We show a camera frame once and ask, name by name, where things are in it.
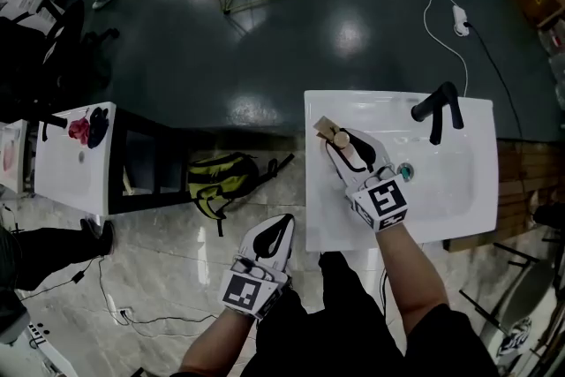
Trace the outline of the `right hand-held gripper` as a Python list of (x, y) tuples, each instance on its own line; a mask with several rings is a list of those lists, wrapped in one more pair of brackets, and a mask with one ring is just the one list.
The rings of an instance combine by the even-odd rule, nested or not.
[(408, 201), (403, 195), (404, 178), (398, 174), (384, 144), (374, 136), (352, 128), (342, 128), (350, 145), (336, 147), (326, 142), (328, 156), (345, 183), (350, 209), (374, 232), (402, 222)]

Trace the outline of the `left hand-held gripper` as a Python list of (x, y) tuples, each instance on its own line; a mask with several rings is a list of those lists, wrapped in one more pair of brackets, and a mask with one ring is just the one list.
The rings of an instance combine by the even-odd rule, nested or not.
[(284, 271), (294, 233), (291, 214), (269, 217), (250, 228), (239, 248), (241, 255), (223, 273), (218, 302), (256, 320), (264, 319), (290, 285), (290, 276)]

